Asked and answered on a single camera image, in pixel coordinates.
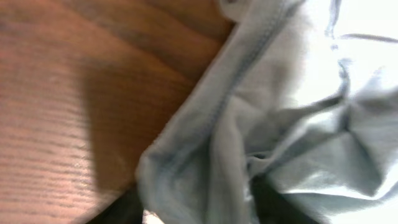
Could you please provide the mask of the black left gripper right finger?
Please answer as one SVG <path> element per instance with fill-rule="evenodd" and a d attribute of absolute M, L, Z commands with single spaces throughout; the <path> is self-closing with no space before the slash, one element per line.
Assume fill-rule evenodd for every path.
<path fill-rule="evenodd" d="M 265 177 L 251 180 L 251 192 L 261 224 L 318 224 L 278 193 Z"/>

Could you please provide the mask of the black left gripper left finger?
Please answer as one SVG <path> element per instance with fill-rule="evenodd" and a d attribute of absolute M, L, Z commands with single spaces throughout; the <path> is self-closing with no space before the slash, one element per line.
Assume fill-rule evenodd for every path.
<path fill-rule="evenodd" d="M 131 185 L 86 224 L 142 224 L 143 213 L 137 185 Z"/>

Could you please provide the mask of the light blue t-shirt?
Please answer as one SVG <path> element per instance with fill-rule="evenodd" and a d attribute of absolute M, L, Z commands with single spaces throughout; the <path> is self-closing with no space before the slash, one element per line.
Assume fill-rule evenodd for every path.
<path fill-rule="evenodd" d="M 139 161 L 165 223 L 260 223 L 265 177 L 318 223 L 397 222 L 397 1 L 220 1 L 233 33 Z"/>

